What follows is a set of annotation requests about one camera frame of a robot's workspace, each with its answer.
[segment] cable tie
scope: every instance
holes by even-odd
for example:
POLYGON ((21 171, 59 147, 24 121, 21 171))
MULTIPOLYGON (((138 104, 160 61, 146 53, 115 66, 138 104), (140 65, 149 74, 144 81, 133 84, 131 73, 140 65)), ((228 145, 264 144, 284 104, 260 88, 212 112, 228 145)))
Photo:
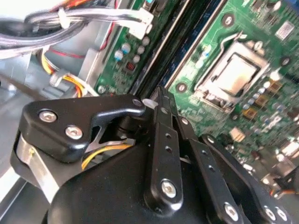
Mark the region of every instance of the cable tie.
POLYGON ((59 8, 58 17, 61 27, 63 29, 68 29, 71 25, 71 20, 67 17, 64 8, 59 8))

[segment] black plastic arm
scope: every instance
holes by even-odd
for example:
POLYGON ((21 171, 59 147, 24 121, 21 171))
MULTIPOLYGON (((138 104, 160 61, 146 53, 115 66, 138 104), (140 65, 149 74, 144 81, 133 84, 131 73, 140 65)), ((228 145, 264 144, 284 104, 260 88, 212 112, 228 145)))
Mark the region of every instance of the black plastic arm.
POLYGON ((91 142, 92 128, 110 123, 125 115, 140 116, 143 103, 132 95, 90 97, 38 101, 23 109, 19 130, 26 142, 62 162, 80 159, 91 142), (57 119, 44 122, 39 114, 50 111, 57 119), (80 128, 83 135, 72 139, 66 135, 67 127, 80 128))

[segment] silver screw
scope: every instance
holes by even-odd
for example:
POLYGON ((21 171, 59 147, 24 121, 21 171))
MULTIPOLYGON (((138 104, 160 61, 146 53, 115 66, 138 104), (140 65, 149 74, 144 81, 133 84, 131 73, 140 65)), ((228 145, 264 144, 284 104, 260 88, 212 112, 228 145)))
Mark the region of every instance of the silver screw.
POLYGON ((174 198, 177 195, 175 186, 170 181, 163 181, 161 184, 162 191, 170 198, 174 198))
POLYGON ((133 99, 132 101, 136 106, 142 106, 142 103, 138 99, 133 99))
POLYGON ((212 139, 212 137, 208 136, 207 139, 208 139, 209 142, 215 143, 215 141, 214 141, 214 139, 212 139))
POLYGON ((276 220, 276 217, 273 213, 273 211, 271 211, 267 206, 264 206, 265 208, 265 212, 267 214, 267 216, 272 220, 272 221, 275 221, 276 220))
POLYGON ((189 122, 188 122, 188 120, 186 119, 186 118, 182 118, 182 122, 185 124, 185 125, 187 125, 189 122))
POLYGON ((57 116, 52 111, 42 111, 39 114, 40 120, 47 123, 52 123, 57 120, 57 116))
POLYGON ((65 130, 65 134, 74 140, 81 139, 83 136, 82 130, 75 125, 68 126, 65 130))
POLYGON ((168 111, 164 107, 161 107, 161 111, 165 114, 168 114, 168 111))
POLYGON ((284 220, 284 221, 288 221, 288 218, 286 216, 286 214, 279 208, 276 207, 277 210, 277 214, 284 220))
POLYGON ((99 94, 103 94, 103 93, 105 93, 105 92, 106 92, 106 88, 105 88, 105 86, 99 85, 99 86, 98 86, 98 93, 99 93, 99 94))
POLYGON ((234 220, 235 222, 239 220, 239 215, 238 215, 237 211, 230 203, 225 202, 224 209, 225 209, 226 214, 228 214, 228 216, 231 217, 232 220, 234 220))

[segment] green circuit board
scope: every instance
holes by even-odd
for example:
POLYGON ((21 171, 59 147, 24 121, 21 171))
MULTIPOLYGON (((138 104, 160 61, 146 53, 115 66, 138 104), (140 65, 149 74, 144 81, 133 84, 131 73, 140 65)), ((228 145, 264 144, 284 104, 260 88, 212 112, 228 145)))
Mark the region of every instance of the green circuit board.
MULTIPOLYGON (((96 84, 96 90, 98 90, 99 86, 103 86, 106 89, 105 92, 99 92, 99 94, 125 94, 129 91, 135 78, 147 62, 151 51, 156 46, 157 41, 159 41, 159 37, 164 31, 165 25, 178 2, 179 0, 169 0, 162 12, 151 12, 154 15, 154 19, 152 22, 152 29, 150 33, 146 35, 146 37, 149 38, 149 44, 146 46, 142 43, 142 40, 129 34, 128 28, 121 29, 115 45, 110 51, 111 53, 108 56, 108 61, 96 84), (120 61, 117 61, 114 54, 118 50, 121 51, 121 47, 124 43, 128 44, 131 47, 131 50, 129 53, 124 54, 120 61), (145 48, 145 51, 142 54, 137 53, 137 49, 140 46, 144 46, 145 48), (140 57, 138 63, 133 62, 133 58, 136 55, 140 57)), ((144 0, 135 0, 132 9, 138 10, 143 4, 144 0)))
MULTIPOLYGON (((230 149, 243 162, 252 160, 253 150, 266 146, 275 149, 280 141, 297 138, 294 132, 298 123, 294 122, 292 110, 299 107, 299 18, 284 2, 281 5, 267 5, 267 2, 225 1, 208 30, 189 50, 184 65, 175 72, 169 85, 180 114, 190 120, 198 136, 203 133, 218 138, 220 134, 230 136, 235 127, 243 133, 244 139, 235 141, 230 149), (221 41, 241 31, 244 36, 239 42, 262 42, 263 58, 270 66, 234 110, 225 113, 195 97, 194 87, 216 60, 221 41), (202 64, 198 66, 196 63, 203 55, 202 64), (270 72, 277 69, 279 80, 273 82, 270 72), (275 84, 274 93, 268 88, 269 82, 275 84), (257 106, 254 95, 261 96, 264 101, 259 100, 259 103, 263 106, 257 106)), ((225 43, 225 50, 232 42, 225 43)))

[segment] cpu socket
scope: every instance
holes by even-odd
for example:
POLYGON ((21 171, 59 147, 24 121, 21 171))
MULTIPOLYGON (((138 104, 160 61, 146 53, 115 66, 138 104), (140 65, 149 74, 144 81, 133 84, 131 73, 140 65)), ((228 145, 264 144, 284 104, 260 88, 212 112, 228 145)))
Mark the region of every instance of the cpu socket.
POLYGON ((269 65, 261 55, 235 41, 200 79, 195 94, 200 92, 201 100, 230 113, 269 65))

